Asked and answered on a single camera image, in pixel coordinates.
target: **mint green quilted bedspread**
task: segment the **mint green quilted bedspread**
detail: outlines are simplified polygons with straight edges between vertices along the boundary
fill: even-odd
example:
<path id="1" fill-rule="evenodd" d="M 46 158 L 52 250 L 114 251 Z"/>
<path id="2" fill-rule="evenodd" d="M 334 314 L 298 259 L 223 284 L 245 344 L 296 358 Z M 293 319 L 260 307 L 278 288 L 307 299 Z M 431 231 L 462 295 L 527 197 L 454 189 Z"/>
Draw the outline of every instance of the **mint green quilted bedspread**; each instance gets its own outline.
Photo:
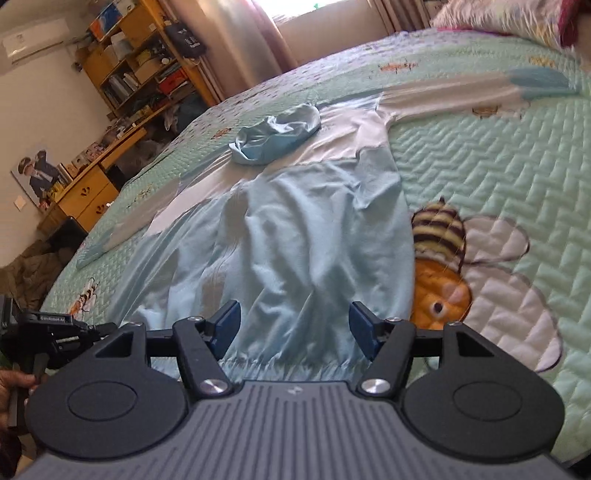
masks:
<path id="1" fill-rule="evenodd" d="M 517 38 L 427 30 L 306 65 L 197 119 L 123 189 L 85 245 L 170 179 L 227 144 L 240 126 L 265 115 L 377 87 L 532 63 L 563 72 L 581 96 L 539 100 L 513 116 L 467 112 L 415 121 L 395 126 L 389 138 L 413 209 L 444 196 L 462 216 L 509 217 L 527 231 L 529 253 L 506 266 L 543 293 L 558 320 L 563 356 L 543 377 L 560 393 L 567 411 L 554 454 L 571 459 L 591 449 L 591 80 L 570 57 Z M 69 311 L 92 281 L 98 285 L 96 300 L 82 318 L 108 321 L 109 298 L 142 233 L 81 270 L 75 258 L 43 309 Z"/>

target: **poster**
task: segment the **poster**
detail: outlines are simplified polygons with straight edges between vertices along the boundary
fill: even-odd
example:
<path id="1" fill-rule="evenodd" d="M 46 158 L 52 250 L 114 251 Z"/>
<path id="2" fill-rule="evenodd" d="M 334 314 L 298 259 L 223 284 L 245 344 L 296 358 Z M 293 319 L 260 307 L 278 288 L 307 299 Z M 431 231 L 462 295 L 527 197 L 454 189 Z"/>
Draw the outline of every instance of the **poster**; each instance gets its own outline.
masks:
<path id="1" fill-rule="evenodd" d="M 49 202 L 45 200 L 46 192 L 51 190 L 59 171 L 52 163 L 46 147 L 32 148 L 17 162 L 11 172 L 35 205 L 42 210 L 49 206 Z"/>

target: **gray ribbed plate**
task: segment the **gray ribbed plate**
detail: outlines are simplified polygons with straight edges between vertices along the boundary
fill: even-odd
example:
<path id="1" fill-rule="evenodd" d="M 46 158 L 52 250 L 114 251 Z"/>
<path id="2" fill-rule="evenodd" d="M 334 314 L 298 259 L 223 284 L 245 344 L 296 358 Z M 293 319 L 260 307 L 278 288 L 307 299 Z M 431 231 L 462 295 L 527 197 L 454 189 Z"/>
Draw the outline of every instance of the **gray ribbed plate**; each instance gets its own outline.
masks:
<path id="1" fill-rule="evenodd" d="M 236 395 L 198 403 L 176 434 L 148 452 L 101 463 L 46 454 L 18 478 L 560 480 L 571 477 L 546 456 L 511 465 L 477 465 L 446 457 L 419 442 L 390 403 L 356 397 L 344 382 L 246 382 Z"/>

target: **black bag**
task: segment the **black bag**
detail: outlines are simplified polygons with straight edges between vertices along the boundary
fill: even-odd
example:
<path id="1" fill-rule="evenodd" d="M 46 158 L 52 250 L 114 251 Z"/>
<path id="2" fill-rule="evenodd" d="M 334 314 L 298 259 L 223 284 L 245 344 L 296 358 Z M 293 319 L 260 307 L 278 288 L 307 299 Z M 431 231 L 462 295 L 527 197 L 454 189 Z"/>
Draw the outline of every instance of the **black bag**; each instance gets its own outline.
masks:
<path id="1" fill-rule="evenodd" d="M 174 47 L 186 59 L 197 59 L 207 52 L 205 43 L 199 40 L 182 22 L 175 22 L 164 27 Z"/>

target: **air conditioner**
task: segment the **air conditioner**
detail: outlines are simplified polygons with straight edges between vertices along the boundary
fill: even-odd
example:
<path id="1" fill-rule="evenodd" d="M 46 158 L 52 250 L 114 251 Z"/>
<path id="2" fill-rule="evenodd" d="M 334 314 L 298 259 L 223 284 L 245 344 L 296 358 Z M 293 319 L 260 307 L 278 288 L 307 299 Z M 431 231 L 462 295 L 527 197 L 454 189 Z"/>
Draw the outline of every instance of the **air conditioner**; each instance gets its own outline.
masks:
<path id="1" fill-rule="evenodd" d="M 7 35 L 2 45 L 11 63 L 16 63 L 42 50 L 54 47 L 70 37 L 66 20 L 59 18 Z"/>

